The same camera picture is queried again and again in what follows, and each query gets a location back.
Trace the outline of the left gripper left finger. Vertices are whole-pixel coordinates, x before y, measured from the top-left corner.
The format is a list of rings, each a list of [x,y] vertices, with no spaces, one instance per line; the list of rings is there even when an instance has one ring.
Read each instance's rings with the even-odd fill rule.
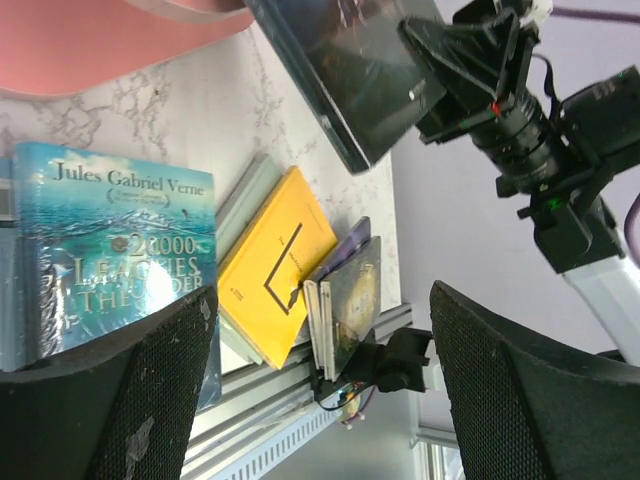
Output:
[[[2,478],[179,478],[217,305],[215,287],[201,287],[119,330],[2,373]]]

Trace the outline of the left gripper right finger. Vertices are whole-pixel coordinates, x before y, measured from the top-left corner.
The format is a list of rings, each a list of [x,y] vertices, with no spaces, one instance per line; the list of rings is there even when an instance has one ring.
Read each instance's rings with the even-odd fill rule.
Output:
[[[638,367],[535,332],[442,281],[430,310],[466,478],[638,478]]]

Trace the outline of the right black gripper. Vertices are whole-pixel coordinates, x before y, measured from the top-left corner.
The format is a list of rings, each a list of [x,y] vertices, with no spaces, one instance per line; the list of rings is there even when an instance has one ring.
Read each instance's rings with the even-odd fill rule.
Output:
[[[407,17],[399,32],[446,94],[416,124],[424,144],[469,136],[500,172],[500,185],[549,183],[565,167],[565,147],[527,88],[501,98],[520,22],[511,9],[482,23]]]

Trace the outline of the dark Wuthering Heights book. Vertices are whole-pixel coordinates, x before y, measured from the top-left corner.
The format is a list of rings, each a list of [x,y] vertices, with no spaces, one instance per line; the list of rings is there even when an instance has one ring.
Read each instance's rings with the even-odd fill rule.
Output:
[[[351,174],[373,168],[445,94],[398,27],[439,20],[433,1],[247,4]]]

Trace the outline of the blue 20000 Leagues book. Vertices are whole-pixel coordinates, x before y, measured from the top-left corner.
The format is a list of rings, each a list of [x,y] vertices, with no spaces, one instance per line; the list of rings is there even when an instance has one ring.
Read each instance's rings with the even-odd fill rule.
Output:
[[[21,142],[12,177],[27,362],[216,283],[210,173]]]

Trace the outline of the light blue thin book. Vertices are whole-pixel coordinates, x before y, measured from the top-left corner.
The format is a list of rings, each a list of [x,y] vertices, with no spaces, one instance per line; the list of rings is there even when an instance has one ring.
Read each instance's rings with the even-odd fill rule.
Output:
[[[17,313],[17,229],[15,226],[11,162],[1,159],[1,370],[22,363],[21,329]]]

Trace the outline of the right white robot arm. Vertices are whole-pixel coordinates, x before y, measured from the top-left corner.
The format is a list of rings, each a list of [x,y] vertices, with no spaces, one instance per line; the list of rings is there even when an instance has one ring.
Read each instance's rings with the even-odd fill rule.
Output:
[[[639,71],[630,66],[559,98],[552,75],[543,108],[527,86],[539,41],[522,7],[474,1],[451,23],[409,16],[400,37],[430,85],[444,92],[417,123],[425,144],[469,137],[498,169],[501,198],[528,197],[518,213],[555,273],[582,297],[616,344],[639,361],[636,214],[618,224],[602,198],[639,164]]]

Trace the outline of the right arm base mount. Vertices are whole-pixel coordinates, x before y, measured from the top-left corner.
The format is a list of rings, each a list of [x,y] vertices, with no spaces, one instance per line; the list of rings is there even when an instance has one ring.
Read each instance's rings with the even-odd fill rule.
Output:
[[[409,390],[426,391],[423,369],[430,363],[427,348],[434,340],[430,331],[409,327],[397,329],[386,344],[376,342],[374,330],[355,349],[336,381],[311,367],[310,384],[314,400],[325,411],[333,412],[347,401],[327,407],[322,401],[347,385],[355,386],[355,394],[376,387],[381,393]]]

